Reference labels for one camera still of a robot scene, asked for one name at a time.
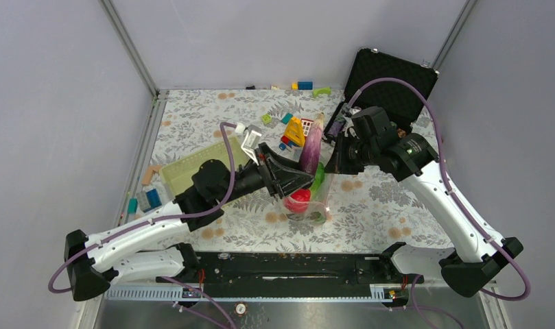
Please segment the red toy apple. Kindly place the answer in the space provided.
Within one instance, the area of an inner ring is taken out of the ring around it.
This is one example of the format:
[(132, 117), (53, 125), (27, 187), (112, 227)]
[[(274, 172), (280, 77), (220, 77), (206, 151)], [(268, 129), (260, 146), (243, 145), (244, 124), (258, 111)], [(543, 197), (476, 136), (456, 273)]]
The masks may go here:
[(309, 189), (299, 189), (283, 200), (284, 207), (292, 213), (303, 213), (308, 209), (311, 201)]

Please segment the purple toy eggplant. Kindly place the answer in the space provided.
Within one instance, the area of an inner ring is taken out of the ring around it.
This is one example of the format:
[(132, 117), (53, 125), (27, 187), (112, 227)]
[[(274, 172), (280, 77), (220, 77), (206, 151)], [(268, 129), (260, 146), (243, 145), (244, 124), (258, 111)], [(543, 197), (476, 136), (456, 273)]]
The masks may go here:
[(308, 174), (314, 175), (317, 172), (321, 152), (321, 142), (324, 129), (323, 112), (320, 112), (316, 119), (311, 123), (305, 144), (300, 154), (300, 167)]

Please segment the green toy leaf vegetable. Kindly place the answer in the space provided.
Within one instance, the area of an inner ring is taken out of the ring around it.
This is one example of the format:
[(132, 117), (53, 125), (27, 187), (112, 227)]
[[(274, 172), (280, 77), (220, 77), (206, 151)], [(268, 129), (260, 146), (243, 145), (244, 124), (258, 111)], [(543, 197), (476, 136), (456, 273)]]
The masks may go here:
[(324, 179), (325, 179), (324, 165), (322, 162), (319, 162), (314, 176), (314, 182), (312, 183), (309, 190), (312, 193), (315, 193), (316, 191), (318, 191), (322, 183), (324, 182)]

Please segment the clear pink dotted zip bag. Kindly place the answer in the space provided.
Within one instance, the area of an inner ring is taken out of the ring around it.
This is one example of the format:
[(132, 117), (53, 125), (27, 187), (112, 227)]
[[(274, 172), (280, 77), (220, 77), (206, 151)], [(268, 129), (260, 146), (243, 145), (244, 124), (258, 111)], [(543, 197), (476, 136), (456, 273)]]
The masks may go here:
[(284, 199), (279, 199), (276, 202), (276, 211), (284, 215), (286, 219), (292, 221), (305, 221), (316, 225), (323, 224), (329, 216), (329, 207), (327, 203), (332, 181), (333, 176), (331, 174), (325, 174), (324, 182), (319, 190), (315, 193), (311, 192), (311, 201), (308, 203), (309, 206), (305, 212), (292, 213), (288, 211), (283, 205)]

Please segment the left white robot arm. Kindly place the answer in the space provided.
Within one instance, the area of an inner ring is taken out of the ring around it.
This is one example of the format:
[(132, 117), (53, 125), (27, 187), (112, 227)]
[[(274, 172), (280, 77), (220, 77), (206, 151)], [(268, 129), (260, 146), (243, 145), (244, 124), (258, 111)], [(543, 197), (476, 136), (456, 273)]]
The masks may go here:
[(112, 230), (97, 234), (76, 230), (67, 235), (61, 270), (67, 272), (67, 291), (75, 301), (97, 297), (119, 281), (164, 277), (192, 281), (200, 263), (190, 244), (152, 252), (145, 247), (203, 228), (224, 215), (224, 204), (263, 188), (273, 197), (284, 198), (313, 184), (314, 175), (299, 162), (278, 155), (265, 143), (253, 148), (253, 126), (231, 127), (246, 134), (242, 148), (251, 153), (246, 164), (235, 164), (225, 136), (229, 163), (205, 160), (192, 175), (192, 185), (172, 201)]

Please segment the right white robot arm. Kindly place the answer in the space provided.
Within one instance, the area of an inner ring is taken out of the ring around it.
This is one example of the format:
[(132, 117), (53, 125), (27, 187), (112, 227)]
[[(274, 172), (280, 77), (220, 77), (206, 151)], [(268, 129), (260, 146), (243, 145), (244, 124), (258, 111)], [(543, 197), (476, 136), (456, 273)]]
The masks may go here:
[(384, 254), (379, 271), (389, 282), (405, 274), (438, 278), (463, 297), (472, 297), (523, 251), (515, 237), (503, 237), (491, 227), (441, 173), (439, 155), (420, 134), (399, 137), (380, 107), (356, 112), (352, 126), (338, 135), (326, 173), (355, 175), (378, 166), (415, 194), (445, 231), (447, 249), (395, 243)]

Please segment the floral table mat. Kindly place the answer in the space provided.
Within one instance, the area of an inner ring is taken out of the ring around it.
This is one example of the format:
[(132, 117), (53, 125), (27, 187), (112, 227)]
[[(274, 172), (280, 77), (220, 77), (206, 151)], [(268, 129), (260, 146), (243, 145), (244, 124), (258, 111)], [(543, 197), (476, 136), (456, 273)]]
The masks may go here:
[[(330, 117), (343, 99), (341, 90), (312, 97), (309, 90), (171, 90), (150, 155), (151, 165), (168, 165), (222, 139), (223, 121), (261, 128), (262, 140), (278, 149), (291, 113)], [(261, 116), (272, 122), (264, 125)], [(162, 249), (189, 243), (212, 252), (376, 253), (397, 241), (417, 247), (446, 248), (451, 241), (422, 202), (376, 167), (358, 175), (334, 177), (323, 224), (292, 221), (275, 209), (276, 201), (258, 191), (224, 207), (224, 216), (189, 234), (155, 244)]]

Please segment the yellow toy block sailboat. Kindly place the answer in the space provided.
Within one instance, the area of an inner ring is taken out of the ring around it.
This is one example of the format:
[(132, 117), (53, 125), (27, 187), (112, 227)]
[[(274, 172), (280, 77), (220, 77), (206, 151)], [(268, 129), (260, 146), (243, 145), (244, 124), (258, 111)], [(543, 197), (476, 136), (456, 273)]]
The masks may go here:
[(280, 148), (285, 150), (286, 147), (303, 147), (305, 144), (305, 135), (303, 125), (300, 119), (292, 117), (285, 128), (284, 134), (280, 139)]

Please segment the red white window block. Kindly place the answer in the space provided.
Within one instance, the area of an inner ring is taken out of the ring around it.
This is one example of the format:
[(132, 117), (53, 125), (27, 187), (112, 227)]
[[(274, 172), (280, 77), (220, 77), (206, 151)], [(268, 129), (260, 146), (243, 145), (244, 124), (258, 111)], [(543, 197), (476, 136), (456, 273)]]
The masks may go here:
[(307, 137), (309, 134), (309, 129), (314, 121), (310, 119), (301, 119), (300, 121), (302, 124), (303, 135), (304, 137)]

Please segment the teal toy block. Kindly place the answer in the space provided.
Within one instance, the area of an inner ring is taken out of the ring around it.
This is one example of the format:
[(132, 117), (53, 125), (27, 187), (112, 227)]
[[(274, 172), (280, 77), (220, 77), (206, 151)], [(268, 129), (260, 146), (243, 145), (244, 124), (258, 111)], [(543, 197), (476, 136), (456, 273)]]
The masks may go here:
[(287, 114), (281, 119), (281, 123), (287, 125), (293, 117), (294, 117), (293, 114), (287, 113)]

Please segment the small green toy block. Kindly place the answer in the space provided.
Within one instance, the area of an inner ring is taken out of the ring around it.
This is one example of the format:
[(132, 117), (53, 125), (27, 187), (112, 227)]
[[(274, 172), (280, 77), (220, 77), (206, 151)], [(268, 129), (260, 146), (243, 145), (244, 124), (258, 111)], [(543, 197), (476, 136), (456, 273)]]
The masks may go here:
[(269, 125), (272, 122), (272, 117), (269, 114), (263, 114), (261, 116), (261, 122), (264, 125)]

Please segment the green arch block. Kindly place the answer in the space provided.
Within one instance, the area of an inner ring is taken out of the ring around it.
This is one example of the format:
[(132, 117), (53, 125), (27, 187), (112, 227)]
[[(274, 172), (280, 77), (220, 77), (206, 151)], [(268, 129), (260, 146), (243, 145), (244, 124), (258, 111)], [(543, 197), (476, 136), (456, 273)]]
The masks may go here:
[(316, 98), (320, 95), (330, 95), (331, 94), (331, 88), (330, 87), (322, 87), (322, 88), (317, 88), (317, 89), (313, 89), (312, 90), (312, 97)]

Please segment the black poker chip case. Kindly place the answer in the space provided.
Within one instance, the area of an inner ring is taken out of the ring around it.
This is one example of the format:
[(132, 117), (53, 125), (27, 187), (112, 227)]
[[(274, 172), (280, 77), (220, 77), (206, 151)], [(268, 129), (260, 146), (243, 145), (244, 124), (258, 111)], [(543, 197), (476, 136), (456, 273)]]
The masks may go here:
[(344, 88), (344, 98), (325, 125), (322, 140), (330, 145), (348, 127), (352, 109), (371, 106), (383, 108), (389, 119), (405, 133), (423, 110), (423, 102), (409, 88), (398, 82), (378, 82), (362, 90), (366, 83), (394, 78), (407, 82), (427, 99), (439, 77), (439, 72), (425, 65), (410, 62), (377, 49), (361, 48), (355, 56)]

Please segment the blue yellow brick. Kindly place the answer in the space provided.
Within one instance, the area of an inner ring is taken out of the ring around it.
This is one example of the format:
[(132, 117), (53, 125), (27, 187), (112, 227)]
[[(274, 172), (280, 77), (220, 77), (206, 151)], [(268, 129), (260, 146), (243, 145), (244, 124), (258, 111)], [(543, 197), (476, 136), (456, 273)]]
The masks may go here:
[(311, 81), (299, 81), (291, 84), (292, 90), (312, 90), (313, 82)]

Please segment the pale green plastic basket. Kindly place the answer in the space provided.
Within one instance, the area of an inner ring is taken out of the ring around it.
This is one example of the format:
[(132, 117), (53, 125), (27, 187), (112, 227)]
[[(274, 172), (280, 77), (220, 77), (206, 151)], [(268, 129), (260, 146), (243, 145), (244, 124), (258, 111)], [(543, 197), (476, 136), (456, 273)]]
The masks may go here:
[(178, 194), (193, 185), (192, 176), (200, 170), (201, 165), (209, 160), (220, 160), (227, 169), (230, 169), (230, 160), (224, 141), (205, 147), (188, 156), (165, 165), (160, 170), (160, 177), (169, 198), (173, 199)]

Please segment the blue grey block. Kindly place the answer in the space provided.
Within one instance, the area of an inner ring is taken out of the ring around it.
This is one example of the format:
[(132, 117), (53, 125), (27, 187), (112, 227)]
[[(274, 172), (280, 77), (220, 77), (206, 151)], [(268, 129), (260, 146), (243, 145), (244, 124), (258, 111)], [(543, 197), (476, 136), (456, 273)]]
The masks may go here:
[(155, 188), (149, 191), (139, 191), (135, 197), (142, 212), (149, 212), (162, 206), (160, 195)]

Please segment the tan wooden block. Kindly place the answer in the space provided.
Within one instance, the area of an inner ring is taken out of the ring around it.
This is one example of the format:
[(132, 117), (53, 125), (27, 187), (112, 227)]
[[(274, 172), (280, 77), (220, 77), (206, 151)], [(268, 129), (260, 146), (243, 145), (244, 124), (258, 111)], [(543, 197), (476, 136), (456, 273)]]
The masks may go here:
[(155, 175), (158, 175), (161, 171), (161, 169), (163, 168), (162, 165), (149, 165), (144, 174), (143, 177), (140, 180), (140, 183), (142, 186), (148, 186), (151, 184), (152, 179)]

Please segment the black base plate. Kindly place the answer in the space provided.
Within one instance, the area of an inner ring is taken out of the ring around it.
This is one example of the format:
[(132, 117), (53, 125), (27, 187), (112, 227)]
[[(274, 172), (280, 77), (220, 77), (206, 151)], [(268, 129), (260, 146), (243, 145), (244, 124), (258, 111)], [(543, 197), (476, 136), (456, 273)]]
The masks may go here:
[(342, 300), (392, 302), (406, 295), (414, 274), (394, 267), (390, 253), (308, 254), (193, 252), (180, 273), (170, 274), (151, 266), (130, 268), (110, 289), (124, 298), (130, 283), (146, 283), (129, 298), (192, 302), (202, 294), (219, 302)]

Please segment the teal block at rail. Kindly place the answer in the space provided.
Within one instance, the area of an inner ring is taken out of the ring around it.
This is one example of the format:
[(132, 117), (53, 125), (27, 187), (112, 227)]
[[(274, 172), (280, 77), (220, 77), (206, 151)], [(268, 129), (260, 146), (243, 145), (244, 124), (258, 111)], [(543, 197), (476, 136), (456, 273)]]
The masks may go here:
[(126, 208), (127, 214), (135, 214), (138, 208), (138, 200), (136, 198), (130, 198), (128, 200), (128, 205)]

